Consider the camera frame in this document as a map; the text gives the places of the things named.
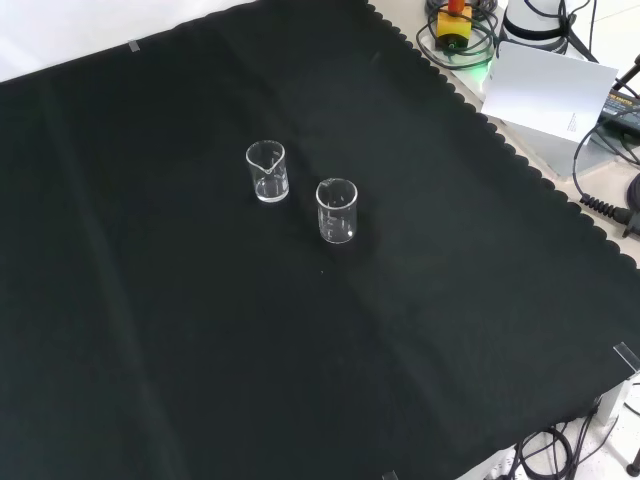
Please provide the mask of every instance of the electronic device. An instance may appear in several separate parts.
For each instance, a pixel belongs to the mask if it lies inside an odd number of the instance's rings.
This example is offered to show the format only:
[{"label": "electronic device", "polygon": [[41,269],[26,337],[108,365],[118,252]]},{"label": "electronic device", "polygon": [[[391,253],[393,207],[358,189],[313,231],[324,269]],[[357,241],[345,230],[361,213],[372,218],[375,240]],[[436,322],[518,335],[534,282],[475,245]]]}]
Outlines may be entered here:
[{"label": "electronic device", "polygon": [[634,107],[640,107],[640,100],[630,95],[620,93],[615,89],[611,90],[602,109],[600,119],[610,119],[607,124],[610,129],[615,129],[621,133],[627,133],[633,137],[640,138],[640,112],[615,116],[620,112]]}]

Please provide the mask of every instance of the white paper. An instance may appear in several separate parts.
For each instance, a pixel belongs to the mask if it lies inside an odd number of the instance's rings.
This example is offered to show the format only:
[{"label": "white paper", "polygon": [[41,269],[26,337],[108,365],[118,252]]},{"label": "white paper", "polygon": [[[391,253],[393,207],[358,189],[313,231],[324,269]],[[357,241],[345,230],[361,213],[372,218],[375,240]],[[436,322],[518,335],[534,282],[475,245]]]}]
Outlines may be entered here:
[{"label": "white paper", "polygon": [[0,81],[253,0],[0,0]]},{"label": "white paper", "polygon": [[503,42],[482,113],[573,142],[596,124],[618,71]]}]

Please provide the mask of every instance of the white card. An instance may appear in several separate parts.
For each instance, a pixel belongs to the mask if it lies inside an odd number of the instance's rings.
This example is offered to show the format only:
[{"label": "white card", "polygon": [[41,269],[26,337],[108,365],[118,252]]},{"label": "white card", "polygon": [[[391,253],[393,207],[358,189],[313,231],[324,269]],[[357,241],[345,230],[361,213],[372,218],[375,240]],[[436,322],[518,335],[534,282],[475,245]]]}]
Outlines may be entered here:
[{"label": "white card", "polygon": [[482,113],[579,142],[593,128],[618,71],[597,63],[500,44]]}]

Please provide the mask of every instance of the white backdrop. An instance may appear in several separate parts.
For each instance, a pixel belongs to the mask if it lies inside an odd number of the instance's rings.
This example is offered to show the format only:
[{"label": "white backdrop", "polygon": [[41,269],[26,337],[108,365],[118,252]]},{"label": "white backdrop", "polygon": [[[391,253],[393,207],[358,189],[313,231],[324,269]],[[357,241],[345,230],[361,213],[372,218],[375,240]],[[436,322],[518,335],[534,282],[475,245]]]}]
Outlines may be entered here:
[{"label": "white backdrop", "polygon": [[0,0],[0,81],[253,0]]}]

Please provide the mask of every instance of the beaker rim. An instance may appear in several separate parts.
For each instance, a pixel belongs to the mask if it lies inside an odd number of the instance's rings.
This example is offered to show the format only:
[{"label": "beaker rim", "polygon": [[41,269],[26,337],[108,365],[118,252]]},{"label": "beaker rim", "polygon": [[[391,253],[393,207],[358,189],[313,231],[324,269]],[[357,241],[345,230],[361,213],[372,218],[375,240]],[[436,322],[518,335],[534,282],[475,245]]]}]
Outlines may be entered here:
[{"label": "beaker rim", "polygon": [[[282,149],[282,153],[280,155],[280,158],[278,158],[278,161],[276,161],[276,163],[271,165],[271,168],[269,168],[269,170],[265,170],[264,168],[262,168],[257,163],[252,162],[251,160],[249,160],[249,152],[251,151],[251,149],[253,147],[256,147],[258,145],[265,144],[265,143],[273,143],[273,144],[277,145],[278,147],[280,147]],[[247,148],[247,153],[245,153],[245,158],[247,159],[248,163],[250,163],[251,165],[253,165],[256,168],[259,168],[260,170],[262,170],[264,173],[266,173],[268,175],[270,173],[273,173],[273,171],[280,164],[280,162],[282,162],[284,160],[285,153],[286,153],[286,150],[284,148],[284,145],[282,145],[280,142],[276,142],[275,140],[258,140],[257,142],[252,143],[249,148]]]},{"label": "beaker rim", "polygon": [[[355,193],[353,195],[353,199],[348,204],[346,204],[346,205],[344,205],[342,207],[330,207],[329,205],[325,204],[322,200],[320,200],[320,187],[322,187],[323,184],[327,183],[327,182],[330,182],[330,183],[333,183],[333,182],[345,182],[345,183],[348,183],[355,190]],[[352,207],[353,205],[355,205],[356,201],[358,200],[358,187],[356,187],[356,184],[353,183],[352,181],[344,179],[344,178],[327,178],[326,180],[323,180],[318,184],[318,188],[316,188],[316,200],[322,206],[322,208],[326,208],[327,210],[344,210],[346,208],[349,208],[349,207]]]}]

